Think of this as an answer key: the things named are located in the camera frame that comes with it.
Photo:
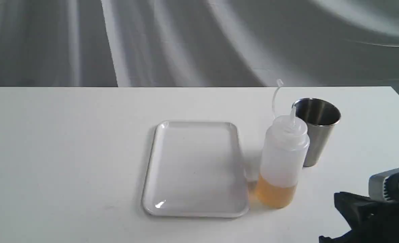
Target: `plastic tray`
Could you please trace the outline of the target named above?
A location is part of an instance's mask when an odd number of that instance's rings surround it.
[[[207,121],[159,124],[142,205],[156,216],[245,214],[249,197],[236,126]]]

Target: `metal cup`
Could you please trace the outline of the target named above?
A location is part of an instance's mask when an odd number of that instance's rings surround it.
[[[310,146],[304,167],[314,166],[335,126],[340,121],[340,111],[332,103],[316,98],[303,98],[292,104],[295,115],[307,124]]]

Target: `squeeze bottle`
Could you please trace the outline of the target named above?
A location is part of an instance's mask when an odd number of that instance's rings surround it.
[[[295,116],[295,107],[274,119],[265,134],[255,188],[262,203],[277,209],[291,203],[309,144],[307,125]]]

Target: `white table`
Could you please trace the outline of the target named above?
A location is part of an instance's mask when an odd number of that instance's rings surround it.
[[[342,113],[317,166],[281,210],[243,217],[157,218],[140,200],[154,127],[228,120],[256,163],[274,88],[0,88],[0,243],[317,242],[349,226],[333,193],[367,195],[399,167],[399,96],[389,87],[284,88],[278,114],[318,97]]]

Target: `oil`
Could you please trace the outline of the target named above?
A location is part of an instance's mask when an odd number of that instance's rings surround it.
[[[296,185],[291,187],[272,186],[259,174],[255,195],[265,205],[271,208],[281,209],[291,203],[296,187]]]

